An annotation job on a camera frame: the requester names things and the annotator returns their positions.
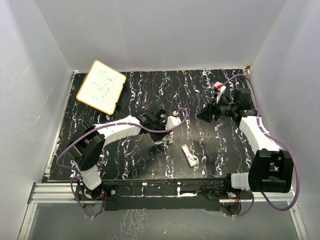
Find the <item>white staple box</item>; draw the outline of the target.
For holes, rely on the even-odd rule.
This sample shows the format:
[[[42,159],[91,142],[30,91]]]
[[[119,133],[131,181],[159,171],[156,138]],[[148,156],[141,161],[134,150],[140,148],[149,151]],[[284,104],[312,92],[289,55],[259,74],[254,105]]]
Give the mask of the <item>white staple box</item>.
[[[193,168],[198,165],[198,158],[192,154],[192,152],[187,144],[182,145],[181,150],[182,150],[190,168]]]

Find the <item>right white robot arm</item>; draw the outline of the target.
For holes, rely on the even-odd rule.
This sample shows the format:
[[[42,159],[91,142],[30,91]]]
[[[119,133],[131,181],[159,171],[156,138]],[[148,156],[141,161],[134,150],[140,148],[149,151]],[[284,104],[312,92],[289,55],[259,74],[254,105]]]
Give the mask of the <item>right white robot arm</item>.
[[[233,97],[224,94],[226,87],[221,83],[213,88],[214,99],[197,114],[207,123],[221,116],[230,117],[247,138],[254,153],[248,172],[229,173],[223,180],[223,194],[233,199],[241,191],[287,193],[291,189],[293,161],[288,151],[283,150],[268,138],[254,109],[251,91],[236,88]]]

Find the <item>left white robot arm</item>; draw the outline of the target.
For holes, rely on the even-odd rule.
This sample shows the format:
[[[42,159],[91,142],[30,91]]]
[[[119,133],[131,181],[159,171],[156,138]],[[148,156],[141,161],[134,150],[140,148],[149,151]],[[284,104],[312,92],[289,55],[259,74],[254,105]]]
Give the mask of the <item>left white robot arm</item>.
[[[125,123],[124,125],[110,126],[95,130],[84,139],[75,144],[67,154],[75,161],[84,185],[86,194],[93,200],[99,199],[103,195],[102,180],[100,178],[97,162],[102,149],[117,140],[146,134],[147,131],[135,125],[141,125],[147,129],[155,131],[169,130],[180,123],[180,119],[174,116],[167,116],[163,109],[152,109],[144,112],[136,112],[126,118],[114,121],[114,124]]]

